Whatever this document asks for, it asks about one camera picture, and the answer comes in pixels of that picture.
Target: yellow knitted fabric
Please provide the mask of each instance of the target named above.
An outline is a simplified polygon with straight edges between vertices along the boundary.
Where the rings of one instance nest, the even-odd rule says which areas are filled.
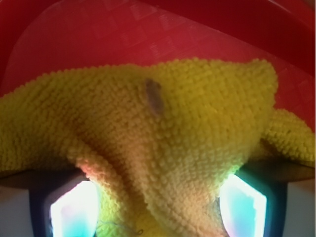
[[[175,60],[43,75],[0,99],[0,172],[75,165],[102,193],[97,236],[222,236],[215,199],[266,139],[315,160],[315,136],[274,111],[266,61]]]

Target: white light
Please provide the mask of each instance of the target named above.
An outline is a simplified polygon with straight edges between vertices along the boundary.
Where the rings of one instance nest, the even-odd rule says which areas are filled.
[[[97,187],[82,181],[50,207],[54,237],[92,237],[99,214]]]
[[[221,187],[220,209],[229,236],[263,236],[267,198],[236,175]]]

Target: red surface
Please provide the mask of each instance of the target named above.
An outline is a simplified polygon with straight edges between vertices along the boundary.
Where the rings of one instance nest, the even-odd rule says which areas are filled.
[[[315,12],[302,0],[142,1],[234,36],[315,76]]]

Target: red plastic tray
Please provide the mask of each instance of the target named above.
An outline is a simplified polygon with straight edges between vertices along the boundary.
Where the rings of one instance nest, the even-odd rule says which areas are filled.
[[[300,0],[2,0],[0,20],[0,95],[65,68],[266,58],[276,107],[315,130],[315,12]]]

